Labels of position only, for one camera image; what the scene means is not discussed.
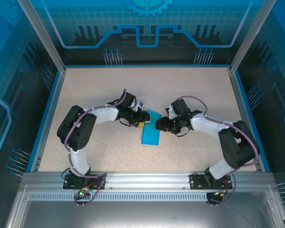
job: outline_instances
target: ventilation slot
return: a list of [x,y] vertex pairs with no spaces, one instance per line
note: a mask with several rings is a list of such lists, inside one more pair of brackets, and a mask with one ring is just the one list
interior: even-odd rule
[[[34,192],[30,193],[30,201],[73,201],[74,192]],[[81,201],[89,201],[91,195]],[[100,192],[94,199],[95,201],[207,201],[206,193],[185,192]]]

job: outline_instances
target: blue enclosure wall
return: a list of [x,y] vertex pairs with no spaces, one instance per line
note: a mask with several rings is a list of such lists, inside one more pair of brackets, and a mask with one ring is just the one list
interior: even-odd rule
[[66,65],[230,64],[263,0],[33,0]]
[[276,1],[238,73],[269,168],[285,182],[285,0]]
[[17,1],[0,2],[0,228],[27,165],[11,150],[29,157],[56,73]]

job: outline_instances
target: aluminum frame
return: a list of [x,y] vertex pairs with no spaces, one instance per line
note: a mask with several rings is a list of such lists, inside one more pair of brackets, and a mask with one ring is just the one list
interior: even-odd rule
[[[190,190],[189,175],[193,172],[111,172],[108,173],[105,189],[100,192],[210,192],[209,190]],[[265,192],[267,195],[267,211],[277,228],[284,226],[283,213],[279,210],[282,203],[278,194],[274,177],[271,173],[236,172],[237,192]],[[20,227],[31,193],[66,193],[76,190],[62,189],[63,180],[60,172],[24,173],[16,196],[7,228]]]
[[264,21],[266,20],[268,14],[270,13],[272,7],[274,6],[276,0],[265,0],[263,5],[261,6],[259,12],[257,13],[256,18],[254,19],[248,33],[246,34],[243,43],[239,47],[234,59],[231,63],[231,72],[235,73],[238,66],[242,62],[245,54],[247,53],[248,49],[250,48],[253,40],[257,36],[258,32],[260,31]]
[[32,3],[30,0],[18,0],[18,3],[22,7],[25,15],[28,17],[28,20],[39,36],[42,44],[46,48],[49,56],[52,58],[55,66],[61,73],[64,73],[66,67]]

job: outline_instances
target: wire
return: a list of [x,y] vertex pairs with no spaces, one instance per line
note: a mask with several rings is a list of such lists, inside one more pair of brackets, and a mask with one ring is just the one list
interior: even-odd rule
[[62,172],[61,178],[62,178],[63,180],[65,180],[66,177],[63,178],[62,175],[63,175],[66,171],[68,171],[69,169],[70,169],[70,168],[67,168],[67,169],[65,169],[65,170]]
[[176,135],[176,137],[183,137],[183,136],[185,136],[186,134],[188,134],[189,131],[190,131],[190,129],[188,129],[188,131],[187,131],[185,134],[182,134],[182,135],[177,135],[177,134],[175,134],[175,135]]
[[[253,165],[253,164],[256,164],[256,163],[257,163],[257,160],[258,160],[257,147],[256,147],[255,144],[252,142],[252,140],[248,137],[248,135],[246,135],[242,130],[240,130],[239,128],[237,128],[236,126],[234,126],[234,125],[232,125],[232,124],[229,124],[229,123],[226,123],[226,122],[222,122],[222,121],[219,121],[219,120],[214,120],[214,119],[212,119],[212,118],[207,117],[207,116],[206,116],[206,113],[207,113],[207,111],[208,111],[208,107],[207,107],[207,105],[206,105],[202,100],[200,100],[200,99],[197,98],[197,97],[190,96],[190,95],[185,95],[185,96],[181,96],[181,97],[177,98],[175,101],[178,101],[178,100],[180,100],[180,99],[182,99],[182,98],[186,98],[186,97],[188,97],[188,98],[193,98],[193,99],[195,99],[195,100],[198,100],[199,102],[201,102],[201,103],[204,105],[204,107],[205,107],[205,111],[204,111],[204,117],[205,117],[205,119],[207,119],[207,120],[209,120],[209,121],[211,121],[211,122],[217,123],[217,124],[223,124],[223,125],[226,125],[226,126],[228,126],[228,127],[233,128],[234,130],[236,130],[237,132],[239,132],[239,133],[249,142],[249,144],[250,144],[251,147],[253,148],[253,151],[254,151],[254,153],[255,153],[255,157],[253,158],[253,162],[248,163],[248,164],[244,164],[244,165],[242,165],[241,167],[250,166],[250,165]],[[237,170],[238,170],[238,169],[235,169],[235,170],[233,170],[233,171],[232,171],[231,173],[229,173],[229,174],[232,174],[232,173],[234,173],[234,172],[237,171]]]
[[200,100],[199,98],[197,98],[197,97],[195,97],[195,96],[190,96],[190,95],[180,96],[180,97],[177,98],[174,102],[176,102],[176,101],[178,101],[178,100],[180,100],[180,99],[182,99],[182,98],[192,98],[192,99],[195,99],[195,100],[201,102],[201,103],[204,105],[204,107],[205,107],[204,116],[206,115],[206,113],[207,113],[207,111],[208,111],[208,107],[207,107],[207,105],[205,104],[205,102],[203,102],[202,100]]
[[96,197],[97,193],[99,192],[101,186],[102,186],[103,183],[105,182],[105,179],[106,179],[108,173],[103,173],[103,174],[99,174],[99,175],[95,175],[95,176],[87,176],[87,175],[81,174],[81,173],[75,168],[75,166],[74,166],[74,164],[73,164],[72,156],[71,156],[71,149],[67,146],[67,141],[68,141],[68,139],[70,138],[70,136],[71,136],[71,134],[73,133],[73,131],[74,131],[74,129],[76,128],[76,126],[79,124],[79,122],[82,120],[82,118],[83,118],[85,115],[87,115],[89,112],[91,112],[91,111],[93,111],[93,110],[95,110],[95,109],[110,108],[110,107],[114,107],[114,106],[120,105],[120,104],[124,101],[126,95],[127,95],[127,90],[126,90],[126,89],[123,89],[123,97],[122,97],[122,99],[121,99],[119,102],[117,102],[116,104],[110,104],[110,105],[107,105],[107,104],[106,104],[106,105],[103,105],[103,106],[98,106],[98,107],[95,107],[95,108],[91,108],[91,109],[85,111],[84,113],[82,113],[82,114],[79,116],[79,118],[77,119],[77,121],[74,123],[74,125],[72,126],[71,130],[70,130],[69,133],[67,134],[66,139],[65,139],[65,141],[64,141],[64,146],[65,146],[65,148],[66,148],[66,150],[67,150],[67,152],[68,152],[68,160],[69,160],[70,165],[71,165],[71,167],[73,168],[73,170],[74,170],[75,173],[77,173],[79,176],[84,177],[84,178],[98,178],[98,177],[103,177],[103,181],[102,181],[102,183],[99,185],[99,187],[98,187],[98,189],[97,189],[95,195],[94,195],[94,196],[91,198],[91,200],[88,201],[86,204],[91,203],[91,202],[95,199],[95,197]]
[[66,139],[65,139],[65,141],[64,141],[64,146],[65,146],[65,148],[66,148],[66,150],[67,150],[68,152],[70,152],[71,149],[67,146],[67,141],[68,141],[68,139],[70,138],[70,136],[71,136],[71,134],[73,133],[73,131],[74,131],[74,129],[76,128],[76,126],[77,126],[77,125],[79,124],[79,122],[82,120],[82,118],[84,118],[85,115],[87,115],[89,112],[91,112],[91,111],[93,111],[93,110],[100,109],[100,108],[111,108],[111,107],[115,107],[115,106],[120,105],[120,104],[124,101],[124,99],[125,99],[125,97],[126,97],[126,95],[127,95],[127,90],[126,90],[126,89],[123,89],[123,93],[124,93],[124,95],[123,95],[122,99],[121,99],[119,102],[117,102],[116,104],[109,104],[109,105],[103,105],[103,106],[98,106],[98,107],[95,107],[95,108],[91,108],[91,109],[85,111],[84,113],[82,113],[82,114],[79,116],[79,118],[77,119],[77,121],[76,121],[76,122],[74,123],[74,125],[72,126],[71,130],[70,130],[69,133],[67,134]]
[[256,164],[257,163],[257,160],[258,160],[258,152],[257,152],[257,147],[255,146],[255,144],[252,142],[252,140],[248,137],[248,135],[246,135],[242,130],[240,130],[239,128],[237,128],[236,126],[232,125],[232,124],[229,124],[229,123],[226,123],[226,122],[222,122],[222,121],[219,121],[219,120],[214,120],[212,118],[209,118],[207,116],[205,116],[205,119],[206,120],[209,120],[211,122],[214,122],[214,123],[217,123],[217,124],[223,124],[223,125],[227,125],[228,127],[231,127],[233,128],[234,130],[236,130],[237,132],[239,132],[248,142],[249,144],[251,145],[251,147],[253,148],[253,151],[255,153],[255,157],[253,158],[253,162],[251,163],[248,163],[248,164],[244,164],[242,165],[241,167],[245,167],[245,166],[250,166],[250,165],[253,165],[253,164]]
[[[216,202],[217,205],[222,205],[218,200],[215,200],[215,199],[210,199],[211,201],[213,202]],[[253,227],[257,227],[252,221],[250,221],[242,212],[240,212],[237,208],[229,205],[229,204],[225,204],[225,206],[231,208],[232,210],[235,210],[239,215],[241,215],[251,226]]]
[[127,125],[127,124],[123,123],[120,119],[119,119],[119,122],[120,122],[122,125],[124,125],[124,126],[133,127],[133,125]]
[[[85,205],[90,204],[90,203],[96,198],[96,196],[97,196],[99,190],[101,189],[101,186],[105,183],[105,178],[106,178],[106,176],[103,177],[103,180],[102,180],[101,183],[99,184],[99,186],[98,186],[98,188],[97,188],[97,190],[96,190],[94,196],[93,196],[87,203],[83,203],[82,206],[85,206]],[[78,201],[77,201],[77,197],[78,197],[78,194],[75,195],[75,197],[74,197],[74,203],[76,203],[77,205],[79,205],[79,204],[78,204]]]

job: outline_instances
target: glass panel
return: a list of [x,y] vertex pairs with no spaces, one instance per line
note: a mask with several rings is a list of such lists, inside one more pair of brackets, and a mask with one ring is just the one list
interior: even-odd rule
[[93,202],[78,209],[73,202],[30,201],[21,227],[153,228],[155,224],[158,228],[283,226],[274,224],[265,195],[237,193],[228,206],[218,208],[206,202]]
[[263,0],[33,0],[66,65],[230,64]]
[[238,72],[269,168],[285,187],[285,0],[274,5]]
[[18,2],[0,1],[0,227],[28,165],[56,73]]

